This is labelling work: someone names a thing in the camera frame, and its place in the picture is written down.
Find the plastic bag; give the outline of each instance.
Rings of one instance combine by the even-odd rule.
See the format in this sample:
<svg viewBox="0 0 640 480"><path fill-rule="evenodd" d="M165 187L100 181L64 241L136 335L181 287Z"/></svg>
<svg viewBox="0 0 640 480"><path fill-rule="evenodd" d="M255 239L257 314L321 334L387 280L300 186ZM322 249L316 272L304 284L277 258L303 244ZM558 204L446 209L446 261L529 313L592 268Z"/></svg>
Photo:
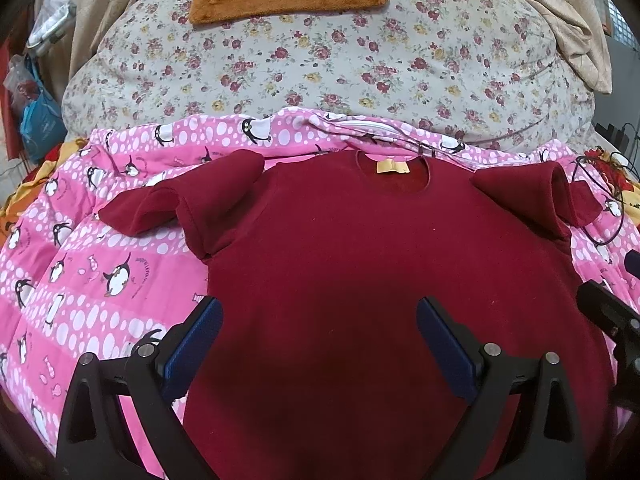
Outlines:
<svg viewBox="0 0 640 480"><path fill-rule="evenodd" d="M26 69L23 56L12 56L9 60L9 71L2 85L11 92L11 108L19 118L29 103L40 96L38 83Z"/></svg>
<svg viewBox="0 0 640 480"><path fill-rule="evenodd" d="M65 140L66 128L60 105L44 88L31 57L26 57L24 67L36 81L40 95L24 109L20 134L27 156L38 164L55 145Z"/></svg>
<svg viewBox="0 0 640 480"><path fill-rule="evenodd" d="M73 0L43 0L27 40L29 53L33 57L42 56L75 22L76 4Z"/></svg>

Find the metal screw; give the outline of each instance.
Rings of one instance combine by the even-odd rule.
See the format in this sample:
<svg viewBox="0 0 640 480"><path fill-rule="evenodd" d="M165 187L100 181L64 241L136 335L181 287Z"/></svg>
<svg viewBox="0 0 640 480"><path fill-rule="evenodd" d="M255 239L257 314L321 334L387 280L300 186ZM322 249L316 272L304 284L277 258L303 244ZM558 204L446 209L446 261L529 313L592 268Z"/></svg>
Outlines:
<svg viewBox="0 0 640 480"><path fill-rule="evenodd" d="M151 343L145 343L140 348L138 348L138 355L140 357L149 357L155 350L156 347Z"/></svg>
<svg viewBox="0 0 640 480"><path fill-rule="evenodd" d="M91 352L87 352L80 356L80 364L82 366L89 364L93 360L94 360L94 355Z"/></svg>
<svg viewBox="0 0 640 480"><path fill-rule="evenodd" d="M489 355L496 357L497 355L500 355L502 349L496 343L487 343L484 345L484 351Z"/></svg>
<svg viewBox="0 0 640 480"><path fill-rule="evenodd" d="M557 365L560 362L560 356L555 352L547 352L545 354L545 359L546 359L546 362L553 365Z"/></svg>

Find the pink blanket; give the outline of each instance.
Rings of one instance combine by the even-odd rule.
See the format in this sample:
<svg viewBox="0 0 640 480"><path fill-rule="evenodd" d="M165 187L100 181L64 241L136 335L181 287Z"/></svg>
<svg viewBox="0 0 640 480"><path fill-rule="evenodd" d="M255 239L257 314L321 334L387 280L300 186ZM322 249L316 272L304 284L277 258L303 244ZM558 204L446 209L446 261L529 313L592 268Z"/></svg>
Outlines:
<svg viewBox="0 0 640 480"><path fill-rule="evenodd" d="M59 168L25 211L0 253L0 384L52 452L78 356L128 355L144 333L159 328L162 336L183 321L207 290L207 267L189 252L177 224L129 238L100 222L100 208L123 190L171 178L239 148L262 153L267 168L343 149L361 149L373 158L425 153L472 171L550 159L571 177L575 166L575 155L558 141L531 155L512 155L465 146L399 121L303 108L285 108L263 120L199 115L164 126L94 130L89 145ZM590 234L609 237L620 222L619 208L583 170L577 178L590 183L603 205ZM584 280L606 280L636 308L640 288L623 260L639 248L638 238L628 219L604 248L572 229L576 271ZM174 403L180 419L184 402ZM130 403L124 409L145 464L158 474Z"/></svg>

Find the blue plastic bag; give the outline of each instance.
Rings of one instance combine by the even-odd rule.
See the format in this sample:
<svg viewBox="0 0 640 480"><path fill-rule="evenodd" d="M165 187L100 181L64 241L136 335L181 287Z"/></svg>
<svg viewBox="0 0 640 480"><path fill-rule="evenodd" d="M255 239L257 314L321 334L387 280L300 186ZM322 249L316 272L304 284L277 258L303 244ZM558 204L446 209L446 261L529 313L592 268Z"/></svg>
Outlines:
<svg viewBox="0 0 640 480"><path fill-rule="evenodd" d="M20 134L30 161L39 164L54 146L65 140L66 128L60 105L44 88L38 70L29 56L25 58L24 65L36 80L40 96L24 109Z"/></svg>

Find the yellow tag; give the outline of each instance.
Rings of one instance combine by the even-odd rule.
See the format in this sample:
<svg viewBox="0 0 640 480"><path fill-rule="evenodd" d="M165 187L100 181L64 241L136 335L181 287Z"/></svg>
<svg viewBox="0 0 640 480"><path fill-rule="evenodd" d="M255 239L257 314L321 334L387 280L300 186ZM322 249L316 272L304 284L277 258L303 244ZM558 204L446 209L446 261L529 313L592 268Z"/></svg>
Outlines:
<svg viewBox="0 0 640 480"><path fill-rule="evenodd" d="M396 173L409 173L409 166L406 162L396 162L392 158L380 160L376 165L376 173L387 173L395 171Z"/></svg>

